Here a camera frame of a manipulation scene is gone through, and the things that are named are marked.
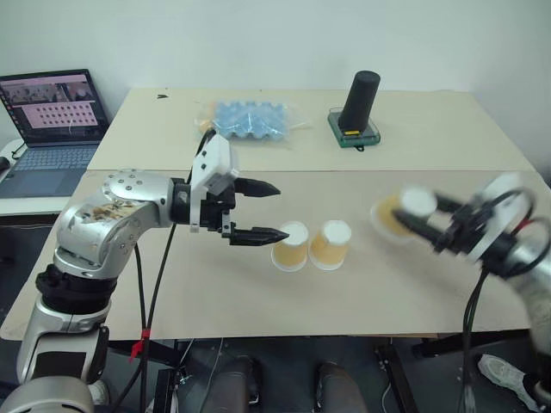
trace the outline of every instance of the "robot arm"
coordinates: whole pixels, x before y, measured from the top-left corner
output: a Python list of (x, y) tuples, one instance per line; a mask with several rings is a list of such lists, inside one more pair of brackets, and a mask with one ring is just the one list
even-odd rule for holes
[[(504, 279), (524, 302), (530, 320), (530, 336), (542, 361), (542, 381), (536, 387), (541, 403), (551, 404), (551, 227), (547, 220), (532, 219), (534, 198), (520, 188), (516, 176), (503, 175), (461, 204), (435, 194), (437, 209), (451, 214), (445, 231), (403, 210), (394, 217), (411, 232), (429, 241), (437, 253), (443, 250), (465, 254), (481, 262), (490, 273)], [(512, 231), (511, 222), (520, 212), (524, 219)], [(528, 224), (546, 226), (548, 238), (519, 237)]]
[[(17, 389), (8, 406), (13, 407), (14, 399), (28, 402), (28, 394), (22, 396), (26, 388), (37, 394), (45, 392), (43, 384), (55, 392), (61, 376), (86, 383), (98, 379), (107, 353), (103, 323), (110, 296), (145, 231), (172, 223), (190, 225), (192, 232), (205, 227), (232, 245), (264, 245), (288, 236), (271, 228), (236, 229), (230, 218), (236, 193), (280, 193), (267, 182), (239, 178), (236, 163), (228, 141), (214, 135), (195, 158), (191, 182), (124, 170), (109, 175), (97, 193), (64, 213), (53, 263), (36, 280), (40, 295), (17, 358), (18, 379), (29, 385)], [(41, 408), (39, 401), (35, 408)], [(82, 405), (73, 407), (83, 410)]]

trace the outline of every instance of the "laptop screen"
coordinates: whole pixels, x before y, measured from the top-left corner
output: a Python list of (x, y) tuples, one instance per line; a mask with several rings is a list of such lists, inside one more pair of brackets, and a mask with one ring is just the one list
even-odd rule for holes
[(0, 77), (0, 99), (31, 146), (99, 142), (108, 128), (86, 70)]

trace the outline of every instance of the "white wall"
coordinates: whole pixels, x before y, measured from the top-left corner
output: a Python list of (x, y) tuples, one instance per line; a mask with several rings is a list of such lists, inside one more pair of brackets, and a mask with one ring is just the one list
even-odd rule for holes
[(345, 89), (369, 69), (472, 90), (550, 164), (549, 0), (3, 0), (0, 22), (0, 73), (87, 67), (111, 116), (134, 86)]

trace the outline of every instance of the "table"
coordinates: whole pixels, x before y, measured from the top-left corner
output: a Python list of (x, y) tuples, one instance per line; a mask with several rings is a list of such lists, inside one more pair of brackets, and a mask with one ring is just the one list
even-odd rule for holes
[[(327, 219), (344, 219), (353, 230), (350, 253), (338, 271), (325, 273), (307, 264), (287, 274), (272, 265), (269, 246), (229, 247), (217, 234), (190, 234), (189, 228), (179, 227), (159, 293), (153, 339), (457, 332), (477, 269), (447, 253), (436, 256), (421, 241), (407, 247), (387, 243), (368, 222), (371, 205), (412, 182), (466, 199), (502, 171), (516, 170), (537, 193), (538, 211), (548, 214), (551, 197), (543, 180), (469, 94), (381, 93), (373, 118), (383, 142), (357, 152), (340, 149), (325, 120), (328, 108), (343, 102), (345, 92), (246, 93), (298, 102), (313, 125), (279, 145), (236, 143), (242, 175), (271, 182), (282, 195), (239, 196), (232, 218), (239, 228), (277, 227), (298, 219), (312, 236)], [(159, 94), (168, 98), (157, 99)], [(70, 204), (99, 188), (111, 170), (125, 166), (186, 176), (198, 144), (190, 109), (216, 96), (243, 97), (245, 92), (131, 91)], [(34, 278), (51, 261), (54, 234), (0, 329), (2, 338), (22, 338), (37, 293)], [(168, 230), (150, 230), (139, 241), (147, 302), (167, 235)], [(131, 259), (107, 320), (112, 339), (139, 336), (137, 297)], [(474, 330), (527, 327), (519, 298), (503, 281), (491, 278)]]
[[(0, 151), (0, 157), (6, 157), (13, 165), (15, 161), (11, 158), (11, 152), (16, 150), (23, 143), (23, 139), (15, 139), (9, 142), (2, 151)], [(25, 147), (21, 148), (17, 152), (17, 156), (24, 153)], [(0, 182), (9, 173), (9, 170), (0, 172)], [(59, 212), (65, 207), (70, 197), (40, 197), (40, 198), (12, 198), (12, 199), (0, 199), (0, 218), (2, 222), (8, 224), (23, 223), (20, 217), (22, 215), (52, 215), (59, 214)], [(33, 219), (34, 222), (42, 222), (40, 219)]]

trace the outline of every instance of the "black trousers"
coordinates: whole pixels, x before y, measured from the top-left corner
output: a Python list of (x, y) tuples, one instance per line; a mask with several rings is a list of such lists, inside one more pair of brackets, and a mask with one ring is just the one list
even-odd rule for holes
[[(251, 363), (237, 359), (214, 378), (201, 413), (247, 413)], [(318, 402), (322, 413), (368, 413), (356, 382), (339, 366), (319, 369)]]

